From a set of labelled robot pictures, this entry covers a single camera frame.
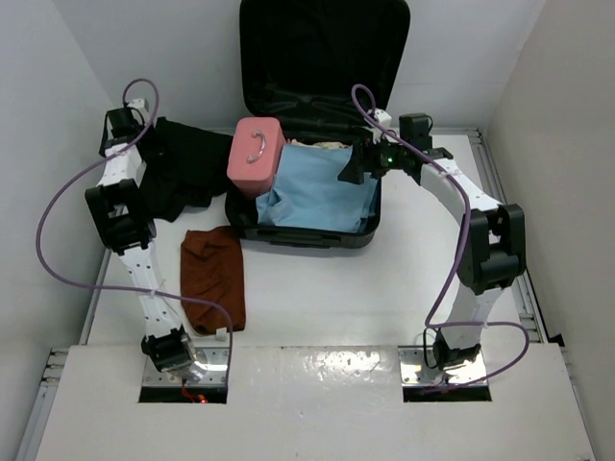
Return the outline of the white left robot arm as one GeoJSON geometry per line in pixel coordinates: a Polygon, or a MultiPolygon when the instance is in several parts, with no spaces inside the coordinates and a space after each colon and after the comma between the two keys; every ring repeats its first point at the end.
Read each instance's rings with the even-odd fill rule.
{"type": "Polygon", "coordinates": [[[157,294],[164,286],[156,261],[157,231],[139,189],[145,161],[163,154],[147,114],[143,100],[106,113],[104,172],[85,198],[102,243],[119,257],[136,289],[145,321],[143,353],[158,372],[185,378],[195,351],[181,315],[157,294]]]}

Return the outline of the black hard-shell suitcase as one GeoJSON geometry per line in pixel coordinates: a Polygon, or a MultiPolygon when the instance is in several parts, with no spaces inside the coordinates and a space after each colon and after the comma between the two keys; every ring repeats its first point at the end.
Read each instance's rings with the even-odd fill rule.
{"type": "MultiPolygon", "coordinates": [[[[373,140],[361,109],[384,109],[405,49],[410,11],[403,1],[244,1],[239,8],[246,117],[277,118],[285,144],[373,140]],[[359,105],[354,85],[368,87],[359,105]]],[[[231,182],[230,225],[246,240],[278,245],[357,249],[368,245],[381,218],[357,233],[258,224],[256,198],[231,182]]]]}

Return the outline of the brown terry towel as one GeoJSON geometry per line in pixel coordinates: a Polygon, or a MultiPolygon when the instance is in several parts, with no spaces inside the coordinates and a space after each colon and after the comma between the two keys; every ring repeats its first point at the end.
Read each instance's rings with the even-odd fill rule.
{"type": "Polygon", "coordinates": [[[181,245],[181,295],[195,302],[182,306],[192,328],[203,335],[227,325],[216,303],[229,313],[233,330],[246,327],[244,264],[239,238],[229,226],[189,230],[181,245]]]}

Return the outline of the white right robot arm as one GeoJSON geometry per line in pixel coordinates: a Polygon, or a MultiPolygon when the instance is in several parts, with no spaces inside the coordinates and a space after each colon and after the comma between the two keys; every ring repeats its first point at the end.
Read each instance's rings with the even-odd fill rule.
{"type": "Polygon", "coordinates": [[[432,365],[438,370],[460,366],[478,356],[481,333],[495,302],[526,271],[525,214],[485,193],[443,147],[419,149],[406,130],[382,131],[354,146],[338,174],[342,182],[361,184],[401,170],[427,190],[459,225],[455,258],[445,283],[458,283],[447,320],[437,324],[430,311],[425,328],[433,330],[432,365]]]}

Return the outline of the black garment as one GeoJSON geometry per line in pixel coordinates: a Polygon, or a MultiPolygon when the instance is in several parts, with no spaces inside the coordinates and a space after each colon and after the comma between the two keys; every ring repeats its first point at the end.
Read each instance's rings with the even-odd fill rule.
{"type": "Polygon", "coordinates": [[[164,155],[146,163],[140,192],[152,217],[175,221],[187,206],[209,207],[224,194],[233,138],[161,117],[158,135],[164,155]]]}

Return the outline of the light blue cloth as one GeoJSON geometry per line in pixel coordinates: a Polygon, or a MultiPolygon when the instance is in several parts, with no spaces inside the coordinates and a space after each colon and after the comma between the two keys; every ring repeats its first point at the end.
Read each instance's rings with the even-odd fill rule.
{"type": "Polygon", "coordinates": [[[377,181],[341,182],[350,147],[286,144],[272,188],[256,198],[258,224],[357,233],[376,215],[377,181]]]}

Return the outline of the pink cosmetic case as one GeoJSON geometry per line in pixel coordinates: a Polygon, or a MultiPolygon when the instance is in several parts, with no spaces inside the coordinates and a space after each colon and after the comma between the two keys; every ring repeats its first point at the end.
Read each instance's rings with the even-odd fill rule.
{"type": "Polygon", "coordinates": [[[271,189],[284,144],[277,118],[245,117],[237,123],[227,176],[246,198],[255,199],[271,189]]]}

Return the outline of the dinosaur print white cloth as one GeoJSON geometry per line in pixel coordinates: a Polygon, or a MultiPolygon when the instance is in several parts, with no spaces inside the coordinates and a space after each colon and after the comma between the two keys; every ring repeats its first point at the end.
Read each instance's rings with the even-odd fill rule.
{"type": "Polygon", "coordinates": [[[309,148],[318,148],[318,149],[327,149],[327,150],[351,149],[352,148],[351,145],[338,142],[338,141],[318,141],[314,143],[307,143],[307,142],[300,141],[298,139],[290,139],[287,141],[287,143],[290,145],[303,146],[303,147],[309,147],[309,148]]]}

